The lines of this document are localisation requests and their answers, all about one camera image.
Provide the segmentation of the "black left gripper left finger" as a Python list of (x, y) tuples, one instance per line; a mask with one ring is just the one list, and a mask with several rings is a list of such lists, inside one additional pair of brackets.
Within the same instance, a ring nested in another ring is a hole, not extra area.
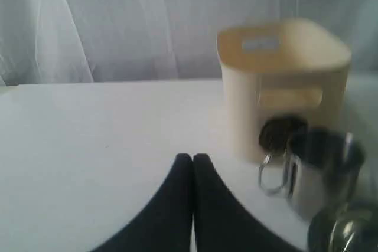
[(193, 211), (193, 162), (179, 153), (146, 206), (94, 251), (190, 251)]

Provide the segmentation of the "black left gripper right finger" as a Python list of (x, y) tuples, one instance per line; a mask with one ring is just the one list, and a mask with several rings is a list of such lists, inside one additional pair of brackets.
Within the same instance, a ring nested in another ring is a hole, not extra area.
[(305, 251), (306, 223), (258, 188), (257, 166), (229, 156), (193, 158), (197, 251)]

